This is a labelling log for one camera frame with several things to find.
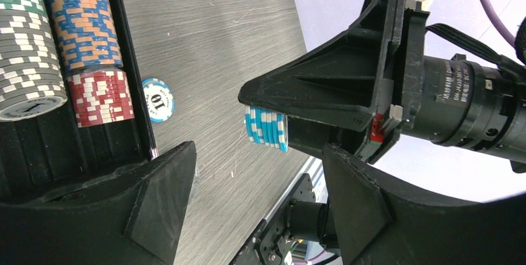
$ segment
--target white floor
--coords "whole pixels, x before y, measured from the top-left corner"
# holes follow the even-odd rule
[[[356,19],[363,0],[295,0],[308,50],[345,30]],[[508,29],[516,33],[526,16],[523,0],[493,0]],[[429,24],[446,23],[515,58],[514,50],[491,26],[478,0],[435,0]],[[426,55],[450,58],[464,53],[433,35],[426,37]],[[475,57],[469,60],[490,66]],[[425,189],[466,200],[487,201],[526,191],[526,175],[511,171],[509,162],[430,142],[403,137],[376,165]]]

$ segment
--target gray wood grain surface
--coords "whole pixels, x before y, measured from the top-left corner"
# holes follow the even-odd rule
[[[176,111],[154,124],[159,152],[185,140],[202,180],[176,264],[227,264],[306,156],[253,145],[241,85],[305,53],[294,0],[124,0],[143,78],[167,82]]]

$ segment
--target red poker chip stack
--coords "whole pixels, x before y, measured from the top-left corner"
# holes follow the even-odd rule
[[[99,70],[67,78],[78,127],[135,118],[126,73]]]

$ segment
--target black cylindrical motor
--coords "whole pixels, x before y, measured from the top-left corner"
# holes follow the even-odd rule
[[[466,60],[425,56],[424,72],[421,109],[403,134],[526,163],[523,85]]]

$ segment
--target poker chip on table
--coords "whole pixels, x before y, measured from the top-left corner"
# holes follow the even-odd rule
[[[176,102],[168,85],[156,78],[143,81],[146,107],[153,122],[166,121],[174,113]]]
[[[0,0],[0,121],[36,117],[67,100],[44,0]]]
[[[65,71],[121,68],[109,0],[46,0]]]
[[[135,118],[126,73],[97,70],[67,77],[78,127]]]
[[[285,114],[245,106],[245,124],[250,141],[288,151],[288,127]]]

